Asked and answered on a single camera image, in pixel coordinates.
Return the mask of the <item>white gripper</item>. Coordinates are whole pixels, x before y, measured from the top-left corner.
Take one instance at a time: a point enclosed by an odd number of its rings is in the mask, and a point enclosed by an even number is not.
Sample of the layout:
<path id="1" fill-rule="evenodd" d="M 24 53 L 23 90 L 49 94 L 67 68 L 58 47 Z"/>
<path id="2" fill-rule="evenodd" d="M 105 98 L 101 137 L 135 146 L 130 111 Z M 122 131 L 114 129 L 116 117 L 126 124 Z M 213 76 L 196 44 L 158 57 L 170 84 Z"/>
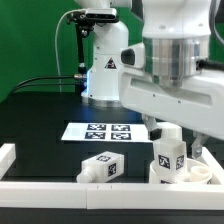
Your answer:
<path id="1" fill-rule="evenodd" d="M 161 138 L 155 118 L 193 130 L 194 159 L 202 155 L 209 136 L 224 140 L 223 72 L 204 71 L 185 78 L 180 88 L 166 88 L 153 83 L 142 70 L 124 67 L 119 74 L 119 98 L 125 108 L 143 114 L 149 140 Z"/>

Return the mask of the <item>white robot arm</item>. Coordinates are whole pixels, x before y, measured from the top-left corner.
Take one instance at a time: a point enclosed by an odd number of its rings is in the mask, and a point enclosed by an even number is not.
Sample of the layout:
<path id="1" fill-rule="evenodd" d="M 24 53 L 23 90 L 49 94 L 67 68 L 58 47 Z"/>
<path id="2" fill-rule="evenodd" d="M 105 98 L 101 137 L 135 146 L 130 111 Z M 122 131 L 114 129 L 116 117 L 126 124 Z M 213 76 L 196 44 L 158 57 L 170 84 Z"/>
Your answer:
<path id="1" fill-rule="evenodd" d="M 220 0 L 132 0 L 141 41 L 123 49 L 119 98 L 142 114 L 149 137 L 158 119 L 194 132 L 192 156 L 210 137 L 224 140 L 224 63 L 209 59 Z"/>

